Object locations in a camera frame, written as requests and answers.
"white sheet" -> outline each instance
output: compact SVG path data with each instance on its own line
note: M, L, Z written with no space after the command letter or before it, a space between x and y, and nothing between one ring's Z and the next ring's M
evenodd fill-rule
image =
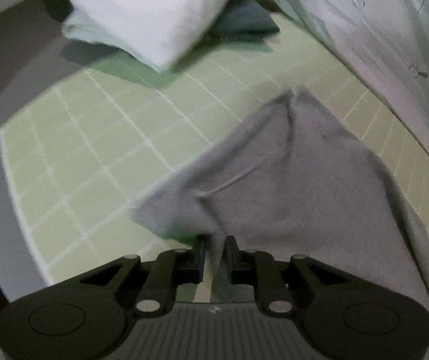
M429 0L279 3L386 100L429 153Z
M174 66L228 0L70 0L64 35L119 47L156 71Z

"tile floor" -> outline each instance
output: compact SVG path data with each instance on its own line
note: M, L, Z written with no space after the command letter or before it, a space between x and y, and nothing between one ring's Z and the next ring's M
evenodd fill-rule
M130 208L287 85L305 84L381 156L429 231L429 156L391 111L281 15L266 45L193 52L158 74L124 52L49 88L0 128L20 228L47 283L175 243Z

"gray towel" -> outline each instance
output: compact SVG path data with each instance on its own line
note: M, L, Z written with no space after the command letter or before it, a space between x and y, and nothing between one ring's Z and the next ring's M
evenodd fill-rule
M134 218L163 238L210 235L215 264L234 235L241 249L306 254L429 311L425 226L378 156L304 88L262 106ZM222 282L215 299L252 297Z

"bed sheet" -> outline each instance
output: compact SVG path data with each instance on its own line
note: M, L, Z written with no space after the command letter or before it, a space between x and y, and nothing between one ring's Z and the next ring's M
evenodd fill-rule
M429 0L276 0L394 111L429 153Z

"gray fabric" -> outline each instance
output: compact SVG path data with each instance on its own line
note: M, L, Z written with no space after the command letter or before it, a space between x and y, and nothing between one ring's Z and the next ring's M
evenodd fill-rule
M429 238L387 168L309 92L285 92L135 210L161 237L307 254L429 310ZM219 300L246 300L246 291Z
M429 153L429 0L275 1L373 88Z
M210 40L262 42L279 32L270 14L256 0L229 0L207 37Z

